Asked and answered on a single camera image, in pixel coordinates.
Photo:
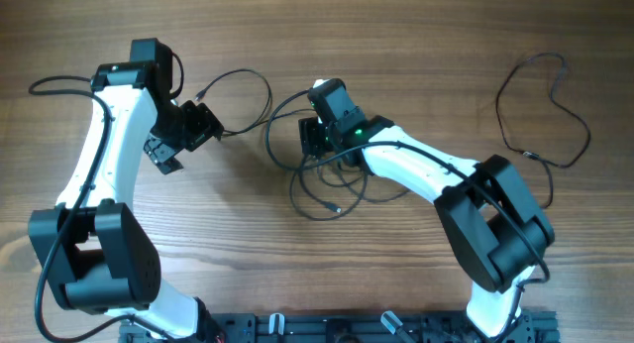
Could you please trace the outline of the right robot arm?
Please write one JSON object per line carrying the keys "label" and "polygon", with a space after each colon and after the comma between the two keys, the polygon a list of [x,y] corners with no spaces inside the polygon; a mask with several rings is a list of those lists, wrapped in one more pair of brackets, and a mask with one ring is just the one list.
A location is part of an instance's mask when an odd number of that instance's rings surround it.
{"label": "right robot arm", "polygon": [[467,317],[501,341],[521,317],[525,288],[545,270],[555,233],[512,165],[499,155],[462,159],[410,137],[393,121],[367,118],[339,78],[318,79],[307,98],[316,115],[302,122],[304,151],[331,154],[351,168],[393,180],[432,203],[452,251],[472,279]]}

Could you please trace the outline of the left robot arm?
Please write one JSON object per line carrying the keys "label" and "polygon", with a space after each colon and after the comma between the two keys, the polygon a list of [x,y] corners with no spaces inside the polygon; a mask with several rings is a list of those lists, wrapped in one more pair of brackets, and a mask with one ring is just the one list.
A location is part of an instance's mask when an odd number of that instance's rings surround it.
{"label": "left robot arm", "polygon": [[36,305],[50,291],[64,310],[106,315],[164,342],[222,342],[204,303],[161,274],[159,253],[133,212],[142,157],[162,173],[180,169],[224,128],[203,104],[174,100],[178,56],[156,39],[135,40],[126,62],[100,65],[84,94],[93,115],[75,170],[51,209],[33,212],[28,234],[42,271]]}

